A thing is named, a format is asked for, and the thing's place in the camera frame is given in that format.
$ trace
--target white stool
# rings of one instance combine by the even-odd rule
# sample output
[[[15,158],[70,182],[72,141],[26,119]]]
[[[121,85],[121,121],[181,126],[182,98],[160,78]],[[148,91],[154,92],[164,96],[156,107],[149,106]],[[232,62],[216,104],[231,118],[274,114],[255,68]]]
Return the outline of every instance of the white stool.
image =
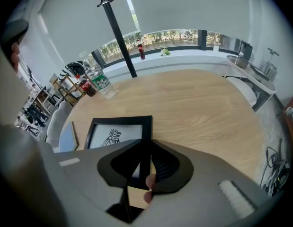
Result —
[[[237,89],[240,90],[240,92],[244,95],[250,106],[256,104],[256,95],[245,82],[233,77],[227,77],[226,79],[230,81]]]

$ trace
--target bottle label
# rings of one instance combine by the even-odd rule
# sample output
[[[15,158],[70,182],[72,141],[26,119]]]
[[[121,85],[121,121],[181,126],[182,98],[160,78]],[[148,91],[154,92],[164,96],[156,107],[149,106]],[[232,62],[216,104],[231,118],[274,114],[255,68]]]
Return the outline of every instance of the bottle label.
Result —
[[[98,75],[92,81],[99,90],[106,88],[110,84],[109,80],[104,74]]]
[[[86,91],[89,88],[89,82],[86,80],[82,85],[81,88]]]

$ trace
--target picture frame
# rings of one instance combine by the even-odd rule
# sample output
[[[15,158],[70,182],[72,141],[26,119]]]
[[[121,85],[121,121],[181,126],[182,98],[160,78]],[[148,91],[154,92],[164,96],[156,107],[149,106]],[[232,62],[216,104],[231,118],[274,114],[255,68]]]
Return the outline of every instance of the picture frame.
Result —
[[[109,147],[126,140],[152,140],[152,116],[94,118],[90,124],[84,149]],[[141,159],[128,186],[148,190],[145,179],[151,171],[151,157]]]

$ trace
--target white bottle cap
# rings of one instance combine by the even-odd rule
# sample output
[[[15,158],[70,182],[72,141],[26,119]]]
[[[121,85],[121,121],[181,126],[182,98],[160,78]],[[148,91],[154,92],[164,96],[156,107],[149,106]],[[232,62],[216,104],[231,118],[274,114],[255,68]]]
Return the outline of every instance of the white bottle cap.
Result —
[[[83,59],[84,57],[86,57],[88,55],[88,53],[86,51],[83,51],[79,54],[80,59]]]

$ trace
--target blue book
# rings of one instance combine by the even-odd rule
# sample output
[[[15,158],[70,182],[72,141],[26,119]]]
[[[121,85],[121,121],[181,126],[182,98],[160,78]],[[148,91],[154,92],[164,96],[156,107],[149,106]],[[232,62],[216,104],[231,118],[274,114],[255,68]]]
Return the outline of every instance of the blue book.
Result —
[[[59,138],[60,152],[74,151],[78,146],[74,127],[72,122],[69,122],[61,133]]]

